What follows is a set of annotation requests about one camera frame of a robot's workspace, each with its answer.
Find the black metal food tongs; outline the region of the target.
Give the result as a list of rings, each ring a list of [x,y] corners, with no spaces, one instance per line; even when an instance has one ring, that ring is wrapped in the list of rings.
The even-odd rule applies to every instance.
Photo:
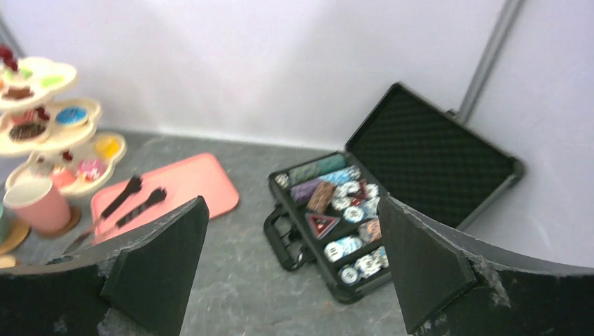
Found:
[[[63,254],[74,252],[89,238],[89,236],[95,233],[95,230],[104,222],[109,216],[111,216],[128,198],[139,193],[142,190],[143,178],[140,175],[133,175],[127,182],[124,189],[120,194],[101,212],[101,214],[94,219],[92,225],[84,232],[82,232],[72,243],[64,250]],[[151,192],[148,198],[140,205],[136,206],[130,213],[124,215],[120,223],[116,224],[116,228],[124,226],[129,223],[133,218],[147,210],[148,208],[156,205],[167,197],[167,191],[164,188],[156,188]]]

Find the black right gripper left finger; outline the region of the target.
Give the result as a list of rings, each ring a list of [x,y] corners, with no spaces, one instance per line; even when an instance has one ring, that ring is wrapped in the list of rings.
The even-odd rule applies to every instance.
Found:
[[[203,197],[181,206],[116,258],[101,296],[154,335],[179,335],[202,253],[209,209]]]

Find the yellow cake toy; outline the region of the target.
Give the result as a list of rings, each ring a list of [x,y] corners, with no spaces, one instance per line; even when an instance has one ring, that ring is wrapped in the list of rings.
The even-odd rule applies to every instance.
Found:
[[[102,137],[94,145],[96,154],[105,161],[114,157],[121,148],[120,141],[114,136]]]

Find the pink swirl cake toy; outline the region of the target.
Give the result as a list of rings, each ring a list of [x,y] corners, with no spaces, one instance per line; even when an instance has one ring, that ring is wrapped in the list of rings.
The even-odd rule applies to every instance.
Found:
[[[81,160],[77,166],[77,175],[85,181],[96,181],[104,175],[106,164],[100,159]]]

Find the pink mug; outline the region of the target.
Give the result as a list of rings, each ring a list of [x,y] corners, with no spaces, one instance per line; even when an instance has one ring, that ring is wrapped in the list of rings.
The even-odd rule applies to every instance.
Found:
[[[70,207],[50,178],[29,178],[9,188],[5,207],[33,229],[49,232],[63,228],[69,221]]]

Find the woven tan round coaster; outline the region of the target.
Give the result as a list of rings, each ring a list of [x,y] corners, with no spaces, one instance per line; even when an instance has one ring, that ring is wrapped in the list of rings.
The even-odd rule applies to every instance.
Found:
[[[1,255],[16,249],[28,237],[31,227],[18,218],[11,219],[8,234],[1,240]]]

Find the chocolate donut toy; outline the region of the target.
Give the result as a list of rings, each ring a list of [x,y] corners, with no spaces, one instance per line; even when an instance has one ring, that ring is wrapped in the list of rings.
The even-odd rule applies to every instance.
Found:
[[[46,126],[38,122],[24,122],[14,125],[10,132],[9,138],[14,142],[28,141],[35,139],[46,131]]]

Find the green round cookie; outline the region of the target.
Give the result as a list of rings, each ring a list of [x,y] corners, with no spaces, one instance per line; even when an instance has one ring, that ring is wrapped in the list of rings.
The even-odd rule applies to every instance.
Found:
[[[19,71],[7,70],[5,73],[8,81],[28,81],[32,76],[32,70],[26,68],[19,68]]]
[[[64,81],[64,77],[61,75],[52,75],[43,77],[40,81],[40,86],[43,89],[49,89],[52,86],[60,85]]]

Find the small pink cupcake toy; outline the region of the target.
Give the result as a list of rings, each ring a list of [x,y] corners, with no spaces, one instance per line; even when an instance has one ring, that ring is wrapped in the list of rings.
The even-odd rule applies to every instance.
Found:
[[[57,188],[63,188],[76,182],[77,175],[68,167],[55,166],[50,173],[50,179]]]

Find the brown star cookie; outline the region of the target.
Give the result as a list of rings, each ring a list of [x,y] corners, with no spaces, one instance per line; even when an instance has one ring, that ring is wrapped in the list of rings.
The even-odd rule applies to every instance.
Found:
[[[7,91],[2,94],[2,98],[5,100],[19,101],[33,97],[35,93],[30,87],[9,87]]]

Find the pink slice cake toy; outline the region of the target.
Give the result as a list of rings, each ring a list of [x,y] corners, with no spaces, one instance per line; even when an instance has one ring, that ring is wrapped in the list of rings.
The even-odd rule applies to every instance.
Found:
[[[27,109],[24,112],[13,114],[11,120],[15,125],[32,122],[46,123],[50,120],[50,115],[46,112],[44,107],[40,106],[38,108]]]

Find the blue donut toy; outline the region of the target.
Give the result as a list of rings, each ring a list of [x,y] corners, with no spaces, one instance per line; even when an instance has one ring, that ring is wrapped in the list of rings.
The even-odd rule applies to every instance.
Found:
[[[82,106],[65,107],[55,117],[55,122],[64,127],[86,123],[87,120],[88,111]]]

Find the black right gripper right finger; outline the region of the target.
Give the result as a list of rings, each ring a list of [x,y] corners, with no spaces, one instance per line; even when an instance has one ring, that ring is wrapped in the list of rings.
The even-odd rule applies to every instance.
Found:
[[[403,320],[413,334],[477,279],[463,252],[390,197],[381,198],[379,219]]]

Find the orange round coaster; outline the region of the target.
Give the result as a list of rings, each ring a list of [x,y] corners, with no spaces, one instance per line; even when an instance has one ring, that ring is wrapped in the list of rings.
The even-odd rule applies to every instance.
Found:
[[[10,268],[18,266],[19,262],[17,258],[13,255],[1,255],[0,256],[0,268]]]

